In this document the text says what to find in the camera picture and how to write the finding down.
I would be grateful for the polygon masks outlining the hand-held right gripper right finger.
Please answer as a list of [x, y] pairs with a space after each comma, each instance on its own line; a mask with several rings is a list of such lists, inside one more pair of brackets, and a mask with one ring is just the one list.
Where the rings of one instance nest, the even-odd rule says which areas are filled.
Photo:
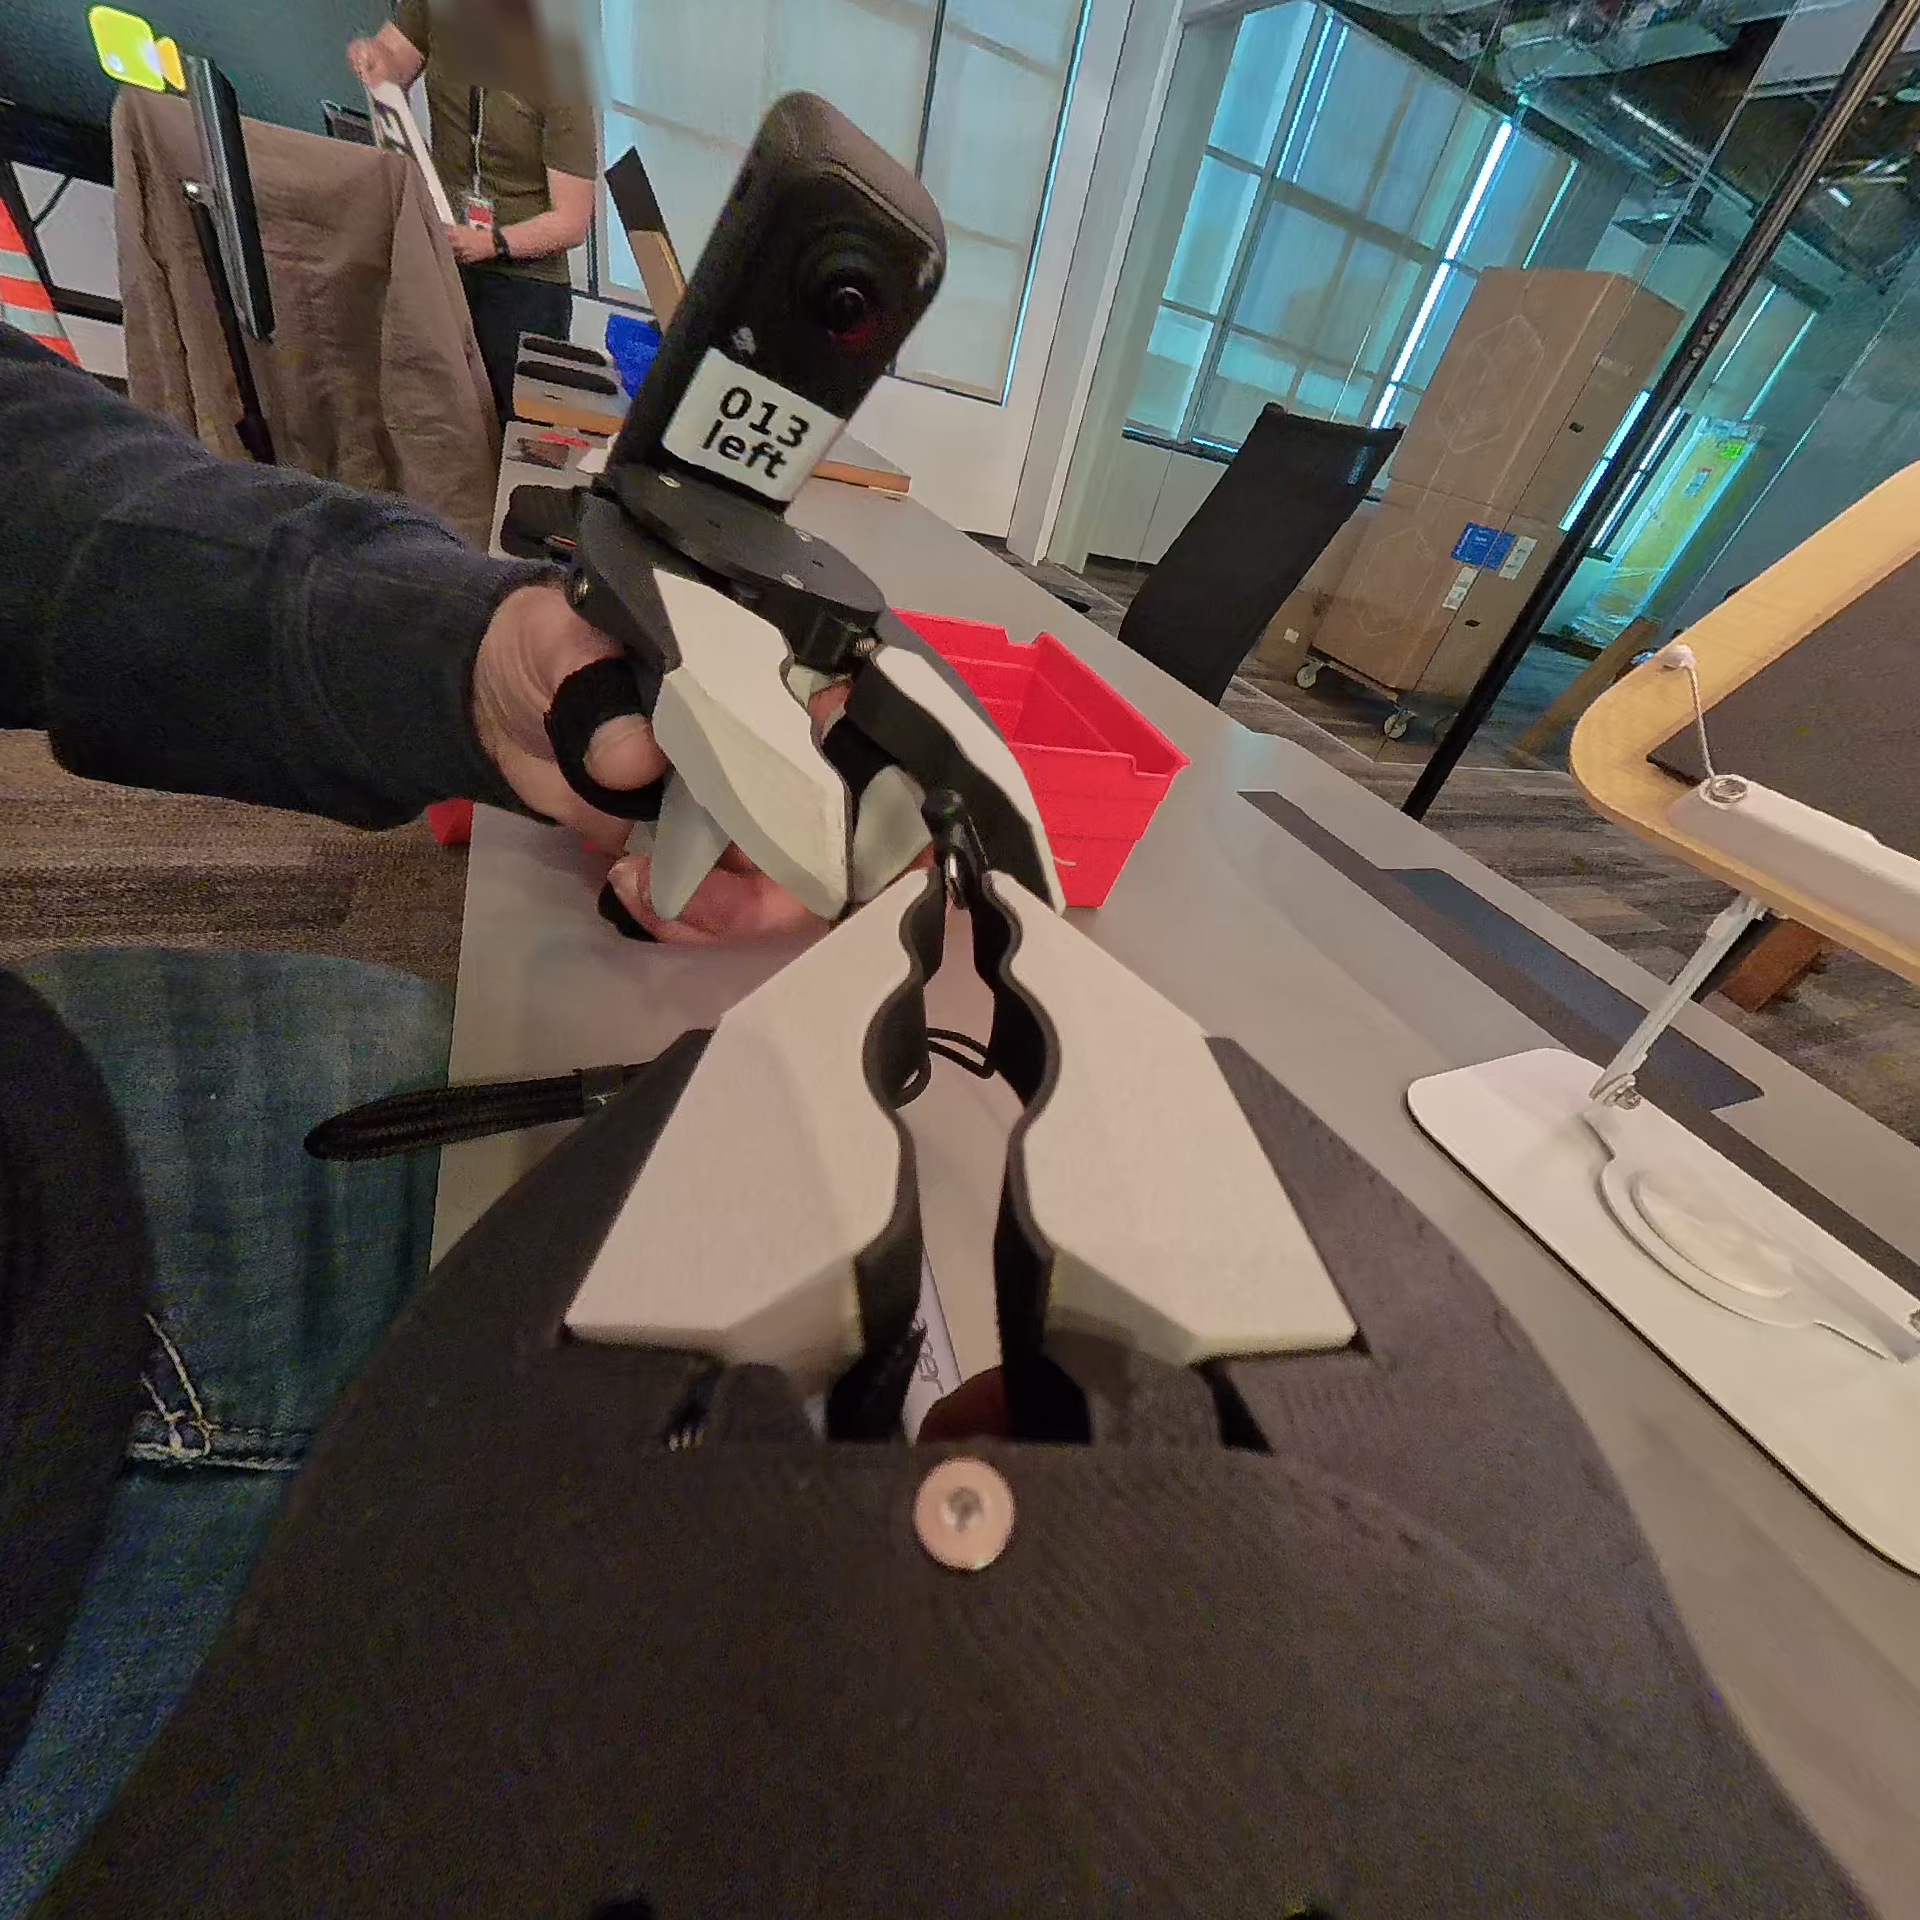
[[1172, 1366], [1348, 1348], [1352, 1315], [1204, 1028], [1023, 888], [996, 906], [999, 1009], [1043, 1034], [1007, 1165], [1040, 1333]]

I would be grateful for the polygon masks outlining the person's left hand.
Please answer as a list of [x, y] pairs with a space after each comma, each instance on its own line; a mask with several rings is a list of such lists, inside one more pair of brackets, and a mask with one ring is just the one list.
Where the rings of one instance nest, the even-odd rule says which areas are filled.
[[492, 614], [470, 673], [470, 723], [518, 802], [612, 854], [607, 888], [647, 939], [707, 948], [823, 938], [831, 921], [812, 915], [739, 846], [725, 849], [674, 920], [656, 912], [653, 860], [627, 851], [629, 822], [574, 792], [543, 732], [560, 685], [616, 656], [616, 644], [551, 582], [510, 593]]

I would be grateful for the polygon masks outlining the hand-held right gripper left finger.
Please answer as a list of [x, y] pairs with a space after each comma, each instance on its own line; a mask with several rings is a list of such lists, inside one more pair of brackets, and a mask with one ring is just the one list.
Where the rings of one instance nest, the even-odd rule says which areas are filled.
[[920, 1305], [930, 878], [901, 878], [710, 1032], [566, 1307], [580, 1342], [845, 1376]]

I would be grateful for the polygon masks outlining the red plastic bin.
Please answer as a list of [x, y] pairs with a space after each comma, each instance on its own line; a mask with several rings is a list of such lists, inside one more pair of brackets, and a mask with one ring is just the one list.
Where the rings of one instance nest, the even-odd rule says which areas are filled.
[[[612, 641], [607, 626], [590, 626]], [[794, 660], [787, 683], [807, 706], [821, 752], [847, 786], [850, 901], [829, 921], [874, 901], [928, 858], [920, 804], [949, 795], [924, 798], [856, 732], [856, 669], [878, 644], [939, 656], [994, 720], [1040, 804], [1064, 897], [1060, 902], [1043, 901], [1056, 910], [1107, 898], [1155, 806], [1186, 769], [1186, 757], [1155, 725], [1050, 636], [1012, 641], [1003, 626], [974, 618], [879, 608], [838, 659], [804, 666], [798, 641], [780, 633]], [[663, 601], [652, 603], [636, 636], [615, 641], [615, 646], [616, 659], [599, 659], [560, 685], [543, 732], [580, 798], [652, 829], [645, 852], [653, 860], [656, 893], [656, 822], [671, 777], [656, 746], [656, 698], [666, 669], [678, 662]], [[518, 802], [480, 750], [486, 770], [502, 782], [502, 806], [543, 819]]]

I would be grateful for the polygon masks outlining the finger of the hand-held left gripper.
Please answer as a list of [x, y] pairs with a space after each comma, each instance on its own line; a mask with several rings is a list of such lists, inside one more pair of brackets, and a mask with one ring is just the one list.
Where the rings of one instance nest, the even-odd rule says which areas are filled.
[[939, 656], [878, 644], [854, 673], [854, 726], [924, 798], [958, 798], [994, 873], [1047, 902], [1064, 901], [1021, 764]]
[[656, 573], [678, 662], [656, 698], [656, 746], [671, 769], [656, 822], [656, 915], [677, 920], [739, 849], [804, 910], [850, 901], [847, 786], [787, 683], [780, 629], [719, 590]]

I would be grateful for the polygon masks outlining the stack of cardboard boxes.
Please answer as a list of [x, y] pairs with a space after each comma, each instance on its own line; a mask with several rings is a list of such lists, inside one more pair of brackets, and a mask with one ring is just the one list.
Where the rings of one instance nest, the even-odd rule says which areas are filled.
[[1482, 272], [1295, 682], [1382, 696], [1387, 736], [1450, 730], [1683, 322], [1615, 272]]

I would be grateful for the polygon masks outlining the brown jacket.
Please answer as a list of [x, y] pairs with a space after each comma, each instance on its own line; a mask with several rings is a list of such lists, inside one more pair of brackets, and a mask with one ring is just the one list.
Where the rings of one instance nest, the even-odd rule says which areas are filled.
[[[419, 166], [388, 150], [243, 122], [274, 336], [248, 344], [279, 464], [398, 494], [486, 546], [496, 405], [464, 286]], [[238, 393], [182, 181], [186, 101], [112, 110], [119, 298], [133, 405], [229, 460]]]

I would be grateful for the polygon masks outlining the person's right hand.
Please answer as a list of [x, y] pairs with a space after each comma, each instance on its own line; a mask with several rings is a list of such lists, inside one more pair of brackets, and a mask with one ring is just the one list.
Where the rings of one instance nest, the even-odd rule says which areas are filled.
[[979, 1456], [1021, 1441], [1003, 1370], [962, 1380], [920, 1417], [915, 1448], [944, 1456]]

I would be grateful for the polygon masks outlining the white stand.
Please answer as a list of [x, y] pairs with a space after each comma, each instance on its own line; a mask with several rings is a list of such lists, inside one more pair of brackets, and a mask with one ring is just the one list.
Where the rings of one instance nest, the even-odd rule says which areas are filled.
[[1639, 1075], [1762, 915], [1740, 893], [1615, 1056], [1536, 1048], [1408, 1116], [1868, 1550], [1917, 1570], [1915, 1298], [1669, 1116]]

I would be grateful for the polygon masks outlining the person's left forearm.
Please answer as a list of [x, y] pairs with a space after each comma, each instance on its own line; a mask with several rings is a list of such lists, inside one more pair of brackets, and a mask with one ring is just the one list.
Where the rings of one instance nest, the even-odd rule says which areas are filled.
[[472, 726], [510, 593], [398, 497], [229, 462], [3, 326], [3, 725], [76, 777], [386, 829], [525, 809]]

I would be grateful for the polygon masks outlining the person's blue jeans leg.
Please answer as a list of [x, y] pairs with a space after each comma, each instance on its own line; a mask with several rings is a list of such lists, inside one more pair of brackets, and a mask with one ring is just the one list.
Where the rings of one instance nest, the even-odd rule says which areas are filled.
[[189, 1691], [333, 1401], [424, 1278], [437, 1161], [303, 1152], [431, 1089], [451, 995], [310, 950], [40, 950], [5, 974], [96, 1064], [151, 1237], [135, 1421], [32, 1728], [5, 1766], [26, 1916]]

